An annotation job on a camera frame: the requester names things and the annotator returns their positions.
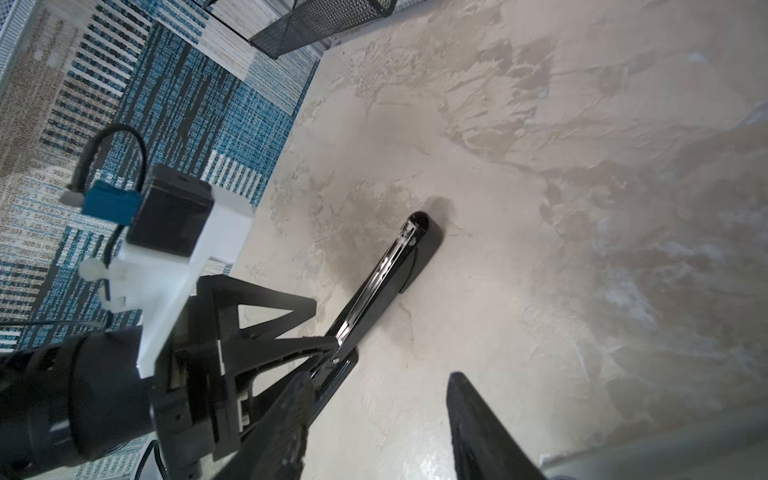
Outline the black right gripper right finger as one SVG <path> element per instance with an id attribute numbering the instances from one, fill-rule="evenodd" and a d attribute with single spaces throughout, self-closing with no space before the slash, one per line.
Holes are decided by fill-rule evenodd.
<path id="1" fill-rule="evenodd" d="M 446 405 L 459 479 L 545 479 L 461 372 L 449 377 Z"/>

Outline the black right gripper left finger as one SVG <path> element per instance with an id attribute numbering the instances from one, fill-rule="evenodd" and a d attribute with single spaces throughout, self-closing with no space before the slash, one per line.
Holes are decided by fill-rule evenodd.
<path id="1" fill-rule="evenodd" d="M 314 398 L 307 373 L 291 380 L 215 479 L 299 479 Z"/>

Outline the black stapler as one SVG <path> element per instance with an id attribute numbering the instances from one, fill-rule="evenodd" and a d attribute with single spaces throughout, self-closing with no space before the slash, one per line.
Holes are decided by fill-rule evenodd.
<path id="1" fill-rule="evenodd" d="M 426 212 L 412 213 L 396 240 L 377 263 L 326 332 L 337 340 L 333 356 L 306 360 L 257 396 L 250 395 L 241 406 L 251 421 L 266 414 L 288 382 L 301 371 L 311 374 L 315 388 L 313 415 L 318 416 L 358 361 L 357 344 L 399 294 L 415 281 L 442 241 L 442 230 Z"/>

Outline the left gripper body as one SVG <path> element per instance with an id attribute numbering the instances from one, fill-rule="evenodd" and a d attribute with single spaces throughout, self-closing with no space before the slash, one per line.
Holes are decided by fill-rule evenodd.
<path id="1" fill-rule="evenodd" d="M 244 444 L 224 343 L 237 335 L 247 302 L 234 293 L 189 298 L 156 361 L 153 421 L 170 479 L 199 479 L 202 458 L 220 460 Z"/>

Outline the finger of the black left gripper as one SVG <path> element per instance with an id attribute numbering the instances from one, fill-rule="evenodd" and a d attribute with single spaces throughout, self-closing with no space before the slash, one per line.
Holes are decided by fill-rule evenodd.
<path id="1" fill-rule="evenodd" d="M 260 373 L 291 361 L 334 352 L 338 342 L 333 336 L 301 338 L 234 337 L 222 345 L 225 377 L 237 390 L 249 386 Z"/>
<path id="2" fill-rule="evenodd" d="M 202 276 L 197 282 L 197 298 L 201 313 L 215 321 L 218 337 L 276 339 L 316 314 L 313 298 L 279 292 L 226 275 Z M 241 328 L 239 307 L 260 307 L 283 311 L 281 316 Z"/>

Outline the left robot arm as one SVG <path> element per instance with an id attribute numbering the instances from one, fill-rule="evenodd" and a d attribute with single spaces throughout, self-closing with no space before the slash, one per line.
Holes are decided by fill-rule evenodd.
<path id="1" fill-rule="evenodd" d="M 99 459 L 147 433 L 167 474 L 297 479 L 332 336 L 289 336 L 313 299 L 224 275 L 202 277 L 161 341 L 154 372 L 136 366 L 146 326 L 93 332 L 1 358 L 1 475 L 27 479 Z"/>

